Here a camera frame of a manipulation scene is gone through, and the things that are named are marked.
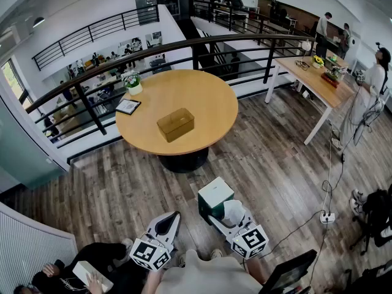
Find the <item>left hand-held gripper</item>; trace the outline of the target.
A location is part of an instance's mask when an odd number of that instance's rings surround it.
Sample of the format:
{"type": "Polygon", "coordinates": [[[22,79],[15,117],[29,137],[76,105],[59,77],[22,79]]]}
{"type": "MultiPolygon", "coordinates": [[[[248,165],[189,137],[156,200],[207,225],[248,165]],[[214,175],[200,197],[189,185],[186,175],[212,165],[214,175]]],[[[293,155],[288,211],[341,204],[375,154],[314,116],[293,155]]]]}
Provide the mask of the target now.
{"type": "Polygon", "coordinates": [[[137,238],[130,251],[130,258],[150,271],[160,271],[172,259],[174,239],[181,225],[181,213],[172,211],[154,218],[147,232],[137,238]]]}

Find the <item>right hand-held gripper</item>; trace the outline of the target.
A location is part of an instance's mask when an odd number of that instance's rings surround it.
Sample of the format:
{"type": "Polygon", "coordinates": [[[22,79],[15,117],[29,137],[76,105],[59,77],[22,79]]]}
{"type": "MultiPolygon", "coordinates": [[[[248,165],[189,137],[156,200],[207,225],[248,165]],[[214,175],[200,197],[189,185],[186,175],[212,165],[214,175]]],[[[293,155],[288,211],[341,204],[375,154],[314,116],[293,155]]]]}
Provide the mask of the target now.
{"type": "Polygon", "coordinates": [[[231,249],[245,260],[261,253],[269,242],[263,227],[255,224],[249,209],[245,209],[244,227],[239,230],[237,225],[228,226],[212,215],[208,215],[208,220],[220,234],[227,236],[231,249]]]}

